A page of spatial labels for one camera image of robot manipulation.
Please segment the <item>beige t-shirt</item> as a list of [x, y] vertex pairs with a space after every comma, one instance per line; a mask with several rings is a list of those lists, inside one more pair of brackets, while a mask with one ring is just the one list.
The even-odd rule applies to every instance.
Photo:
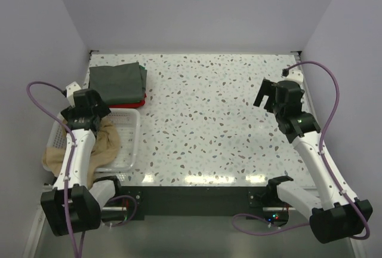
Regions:
[[[116, 127], [109, 118], [103, 118], [95, 145], [91, 151], [87, 175], [88, 189], [91, 189], [93, 185], [95, 170], [113, 162], [120, 147], [121, 141]], [[42, 165], [57, 177], [60, 174], [64, 155], [65, 149], [47, 147], [42, 156]]]

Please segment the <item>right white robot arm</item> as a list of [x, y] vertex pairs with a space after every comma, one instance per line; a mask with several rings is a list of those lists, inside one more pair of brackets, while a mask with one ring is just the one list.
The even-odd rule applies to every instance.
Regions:
[[299, 83], [264, 79], [254, 106], [273, 113], [278, 128], [305, 163], [318, 195], [298, 186], [288, 175], [270, 179], [262, 200], [279, 206], [283, 202], [302, 214], [316, 239], [323, 243], [343, 238], [359, 238], [366, 232], [372, 205], [359, 199], [339, 172], [321, 138], [323, 132], [315, 117], [302, 110], [304, 90]]

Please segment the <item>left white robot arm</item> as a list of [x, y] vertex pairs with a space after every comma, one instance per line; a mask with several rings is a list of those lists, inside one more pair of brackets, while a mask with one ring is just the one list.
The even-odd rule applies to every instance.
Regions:
[[96, 179], [91, 188], [87, 183], [91, 151], [101, 119], [110, 109], [95, 90], [66, 94], [73, 97], [73, 105], [61, 112], [67, 122], [63, 165], [52, 190], [41, 195], [42, 209], [57, 237], [97, 229], [102, 208], [107, 203], [118, 205], [124, 198], [116, 176]]

